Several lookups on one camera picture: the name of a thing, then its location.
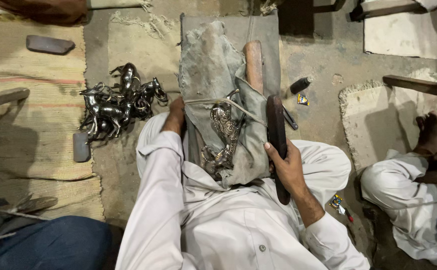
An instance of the black bottle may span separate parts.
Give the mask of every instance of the black bottle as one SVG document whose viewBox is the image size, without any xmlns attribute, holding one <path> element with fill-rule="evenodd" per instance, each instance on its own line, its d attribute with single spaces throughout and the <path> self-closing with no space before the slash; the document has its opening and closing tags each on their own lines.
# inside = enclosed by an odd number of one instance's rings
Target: black bottle
<svg viewBox="0 0 437 270">
<path fill-rule="evenodd" d="M 290 85 L 290 92 L 295 95 L 298 92 L 306 89 L 313 81 L 314 78 L 312 76 L 303 77 Z"/>
</svg>

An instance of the white kurta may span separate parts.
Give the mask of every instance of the white kurta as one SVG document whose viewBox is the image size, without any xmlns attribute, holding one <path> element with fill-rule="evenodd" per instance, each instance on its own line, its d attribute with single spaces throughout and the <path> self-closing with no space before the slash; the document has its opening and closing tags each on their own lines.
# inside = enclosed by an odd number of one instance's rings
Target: white kurta
<svg viewBox="0 0 437 270">
<path fill-rule="evenodd" d="M 437 265 L 437 203 L 401 209 L 437 200 L 436 185 L 414 181 L 427 168 L 427 160 L 416 153 L 389 150 L 384 161 L 363 172 L 360 182 L 362 196 L 389 215 L 397 246 L 416 260 Z"/>
<path fill-rule="evenodd" d="M 307 250 L 298 236 L 303 224 L 292 204 L 278 201 L 273 180 L 225 189 L 185 161 L 180 136 L 160 132 L 166 116 L 150 119 L 139 137 L 142 180 L 116 269 L 370 269 L 327 213 L 306 229 Z M 324 205 L 347 184 L 350 162 L 334 146 L 293 143 L 307 186 Z"/>
</svg>

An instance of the silver animal figurine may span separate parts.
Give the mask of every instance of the silver animal figurine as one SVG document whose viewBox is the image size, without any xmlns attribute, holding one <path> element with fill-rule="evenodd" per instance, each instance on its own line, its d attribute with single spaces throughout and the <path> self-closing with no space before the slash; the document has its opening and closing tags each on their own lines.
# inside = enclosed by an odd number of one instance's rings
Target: silver animal figurine
<svg viewBox="0 0 437 270">
<path fill-rule="evenodd" d="M 112 123 L 113 130 L 108 135 L 111 137 L 115 133 L 115 137 L 119 136 L 122 123 L 128 124 L 130 121 L 130 111 L 134 100 L 125 100 L 121 106 L 114 105 L 111 102 L 102 101 L 99 97 L 102 91 L 97 87 L 88 88 L 80 91 L 85 99 L 85 106 L 93 119 L 92 127 L 87 132 L 89 134 L 97 134 L 99 131 L 99 119 L 104 119 Z"/>
<path fill-rule="evenodd" d="M 239 89 L 230 92 L 227 98 L 231 100 L 232 96 L 239 93 Z M 219 152 L 212 149 L 211 146 L 202 147 L 202 167 L 210 174 L 216 174 L 221 169 L 233 169 L 235 150 L 239 139 L 240 129 L 245 123 L 246 114 L 242 114 L 239 121 L 232 119 L 232 105 L 228 102 L 216 103 L 210 111 L 210 120 L 218 133 L 218 136 L 225 143 L 225 147 Z"/>
<path fill-rule="evenodd" d="M 119 66 L 114 70 L 111 70 L 109 73 L 113 74 L 116 71 L 120 73 L 120 84 L 115 83 L 111 88 L 118 88 L 121 95 L 115 92 L 111 95 L 128 99 L 131 99 L 131 96 L 134 94 L 138 95 L 136 102 L 133 104 L 133 117 L 145 119 L 150 116 L 152 113 L 150 104 L 154 97 L 161 102 L 169 101 L 167 93 L 162 89 L 156 77 L 154 77 L 151 82 L 141 84 L 140 75 L 137 72 L 137 68 L 132 63 L 126 63 L 123 66 Z"/>
<path fill-rule="evenodd" d="M 112 75 L 116 71 L 120 73 L 120 84 L 115 83 L 112 88 L 118 88 L 122 95 L 131 98 L 133 92 L 137 91 L 141 86 L 140 75 L 137 72 L 137 68 L 132 63 L 126 63 L 123 66 L 111 70 L 109 74 Z"/>
<path fill-rule="evenodd" d="M 103 82 L 94 87 L 80 91 L 83 95 L 87 115 L 78 129 L 91 124 L 88 134 L 88 142 L 98 140 L 101 133 L 103 138 L 118 137 L 126 128 L 132 118 L 146 119 L 152 114 L 151 103 L 153 98 L 161 102 L 167 102 L 167 93 L 162 89 L 158 79 L 142 84 L 137 68 L 132 63 L 126 63 L 110 71 L 110 74 L 118 71 L 120 83 L 113 87 Z"/>
</svg>

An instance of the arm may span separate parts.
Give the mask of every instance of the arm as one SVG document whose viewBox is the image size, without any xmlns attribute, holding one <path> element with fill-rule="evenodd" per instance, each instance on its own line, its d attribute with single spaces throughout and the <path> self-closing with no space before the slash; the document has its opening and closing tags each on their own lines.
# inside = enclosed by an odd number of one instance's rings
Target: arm
<svg viewBox="0 0 437 270">
<path fill-rule="evenodd" d="M 282 159 L 270 143 L 267 155 L 283 186 L 291 194 L 306 227 L 305 241 L 312 254 L 328 269 L 370 269 L 367 259 L 354 247 L 344 225 L 324 211 L 308 189 L 302 170 L 300 151 L 287 139 L 287 157 Z"/>
<path fill-rule="evenodd" d="M 179 212 L 184 208 L 181 184 L 183 161 L 181 98 L 155 138 L 163 145 L 147 157 L 137 200 L 120 245 L 116 269 L 181 269 Z"/>
</svg>

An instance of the bare foot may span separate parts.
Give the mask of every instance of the bare foot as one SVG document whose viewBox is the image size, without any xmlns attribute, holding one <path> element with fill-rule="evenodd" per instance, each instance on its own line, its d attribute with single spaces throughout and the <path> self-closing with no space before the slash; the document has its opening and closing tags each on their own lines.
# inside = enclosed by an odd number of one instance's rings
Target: bare foot
<svg viewBox="0 0 437 270">
<path fill-rule="evenodd" d="M 413 152 L 430 156 L 437 154 L 437 112 L 431 111 L 415 119 L 419 125 L 419 142 Z"/>
</svg>

